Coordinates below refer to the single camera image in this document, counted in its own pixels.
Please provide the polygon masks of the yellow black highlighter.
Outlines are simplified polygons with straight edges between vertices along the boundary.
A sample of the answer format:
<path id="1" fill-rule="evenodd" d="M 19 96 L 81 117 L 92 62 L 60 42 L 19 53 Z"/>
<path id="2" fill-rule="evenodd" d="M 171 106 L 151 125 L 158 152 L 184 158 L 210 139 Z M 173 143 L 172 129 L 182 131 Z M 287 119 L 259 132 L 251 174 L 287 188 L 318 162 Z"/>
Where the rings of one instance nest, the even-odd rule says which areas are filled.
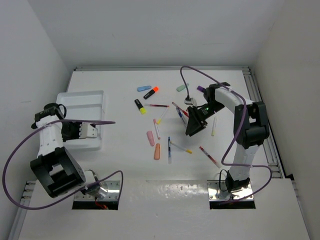
<path id="1" fill-rule="evenodd" d="M 142 103 L 139 101 L 139 99 L 135 99 L 134 103 L 142 115 L 144 115 L 147 112 Z"/>

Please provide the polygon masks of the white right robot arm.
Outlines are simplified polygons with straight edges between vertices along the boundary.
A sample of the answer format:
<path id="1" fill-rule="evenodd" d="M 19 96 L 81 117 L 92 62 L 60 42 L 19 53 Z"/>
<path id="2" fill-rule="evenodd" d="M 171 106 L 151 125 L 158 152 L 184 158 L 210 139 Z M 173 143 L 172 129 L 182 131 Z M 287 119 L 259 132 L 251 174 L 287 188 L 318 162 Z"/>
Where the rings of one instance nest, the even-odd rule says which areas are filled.
<path id="1" fill-rule="evenodd" d="M 209 85 L 203 94 L 206 104 L 187 108 L 188 123 L 185 134 L 193 136 L 205 129 L 207 119 L 227 108 L 233 113 L 232 143 L 236 143 L 233 163 L 225 178 L 229 193 L 246 188 L 250 183 L 250 168 L 258 148 L 270 135 L 267 108 L 262 101 L 251 101 L 234 92 L 227 82 Z"/>

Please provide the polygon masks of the orange black highlighter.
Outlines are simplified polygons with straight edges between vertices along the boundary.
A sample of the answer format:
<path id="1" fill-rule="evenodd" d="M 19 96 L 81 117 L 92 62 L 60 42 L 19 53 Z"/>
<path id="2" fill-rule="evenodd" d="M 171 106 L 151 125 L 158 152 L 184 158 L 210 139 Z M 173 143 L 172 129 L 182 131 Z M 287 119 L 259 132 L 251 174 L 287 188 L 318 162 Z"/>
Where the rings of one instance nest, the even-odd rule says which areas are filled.
<path id="1" fill-rule="evenodd" d="M 145 100 L 147 100 L 148 98 L 150 98 L 153 94 L 155 94 L 157 91 L 159 90 L 158 86 L 155 86 L 154 88 L 152 88 L 148 93 L 146 93 L 143 98 Z"/>

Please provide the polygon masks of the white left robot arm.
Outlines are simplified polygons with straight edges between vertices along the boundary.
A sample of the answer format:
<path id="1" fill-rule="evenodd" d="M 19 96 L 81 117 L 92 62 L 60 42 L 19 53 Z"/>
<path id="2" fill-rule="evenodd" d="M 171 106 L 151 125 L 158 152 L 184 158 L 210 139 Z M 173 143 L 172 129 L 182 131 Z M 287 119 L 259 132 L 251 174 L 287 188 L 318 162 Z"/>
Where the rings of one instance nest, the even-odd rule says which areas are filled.
<path id="1" fill-rule="evenodd" d="M 30 168 L 52 198 L 56 198 L 85 183 L 84 171 L 64 143 L 71 140 L 96 138 L 98 129 L 95 123 L 57 122 L 64 120 L 67 108 L 63 104 L 48 103 L 34 116 L 32 129 L 39 132 L 40 147 L 37 158 L 30 162 Z"/>

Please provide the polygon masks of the purple black highlighter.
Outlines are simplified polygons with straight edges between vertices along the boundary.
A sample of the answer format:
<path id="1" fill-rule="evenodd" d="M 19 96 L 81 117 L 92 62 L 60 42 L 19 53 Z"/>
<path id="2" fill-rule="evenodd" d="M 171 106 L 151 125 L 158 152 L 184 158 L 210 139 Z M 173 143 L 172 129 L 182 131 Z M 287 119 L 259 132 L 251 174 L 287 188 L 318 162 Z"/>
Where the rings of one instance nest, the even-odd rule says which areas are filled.
<path id="1" fill-rule="evenodd" d="M 202 93 L 204 93 L 206 91 L 206 89 L 204 87 L 200 86 L 200 85 L 197 87 L 197 90 L 202 92 Z"/>

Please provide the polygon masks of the green eraser case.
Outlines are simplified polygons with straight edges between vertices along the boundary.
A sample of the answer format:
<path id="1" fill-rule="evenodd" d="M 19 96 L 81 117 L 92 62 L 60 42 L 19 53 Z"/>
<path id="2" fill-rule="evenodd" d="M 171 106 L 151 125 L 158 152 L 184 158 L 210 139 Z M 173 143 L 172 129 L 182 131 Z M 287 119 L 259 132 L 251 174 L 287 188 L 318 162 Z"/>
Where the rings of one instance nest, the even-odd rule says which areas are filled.
<path id="1" fill-rule="evenodd" d="M 187 83 L 186 85 L 183 84 L 183 85 L 178 86 L 178 87 L 176 88 L 176 91 L 177 91 L 177 92 L 181 92 L 181 91 L 187 89 L 188 87 L 189 87 L 189 83 Z"/>

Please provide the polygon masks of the orange eraser case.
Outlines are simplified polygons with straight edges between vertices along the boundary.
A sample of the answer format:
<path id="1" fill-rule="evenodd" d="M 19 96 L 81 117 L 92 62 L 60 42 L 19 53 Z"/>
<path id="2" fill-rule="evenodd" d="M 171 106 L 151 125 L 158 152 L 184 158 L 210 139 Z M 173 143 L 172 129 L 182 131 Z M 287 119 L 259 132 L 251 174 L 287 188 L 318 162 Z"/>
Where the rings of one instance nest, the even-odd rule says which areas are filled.
<path id="1" fill-rule="evenodd" d="M 158 161 L 161 158 L 161 144 L 157 143 L 155 145 L 154 156 L 153 159 Z"/>

